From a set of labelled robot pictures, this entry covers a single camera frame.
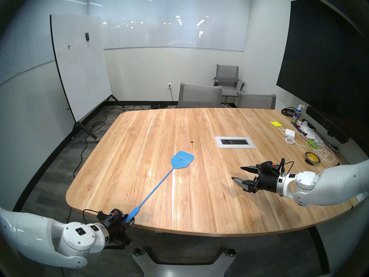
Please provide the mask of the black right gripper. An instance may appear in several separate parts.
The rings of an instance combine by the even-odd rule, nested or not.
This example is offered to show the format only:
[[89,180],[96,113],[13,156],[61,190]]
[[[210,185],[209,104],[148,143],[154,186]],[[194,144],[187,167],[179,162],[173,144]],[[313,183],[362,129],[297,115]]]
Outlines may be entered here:
[[[261,164],[256,164],[240,167],[240,169],[248,173],[260,173],[260,167]],[[238,177],[232,177],[232,180],[245,192],[258,192],[259,190],[277,192],[277,184],[280,177],[280,174],[277,176],[260,173],[258,176],[255,176],[253,180],[245,180]]]

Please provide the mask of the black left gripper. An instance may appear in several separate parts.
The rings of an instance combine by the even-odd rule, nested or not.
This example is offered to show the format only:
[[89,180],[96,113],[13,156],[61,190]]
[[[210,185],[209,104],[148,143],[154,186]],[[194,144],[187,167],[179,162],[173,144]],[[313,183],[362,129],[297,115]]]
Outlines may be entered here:
[[110,243],[115,243],[119,247],[130,245],[131,239],[126,234],[126,230],[132,226],[134,220],[129,220],[122,223],[121,219],[131,219],[131,214],[125,214],[122,218],[117,218],[113,221],[109,221],[109,218],[106,217],[102,221],[102,225],[107,229],[109,234],[108,241],[106,241],[106,246]]

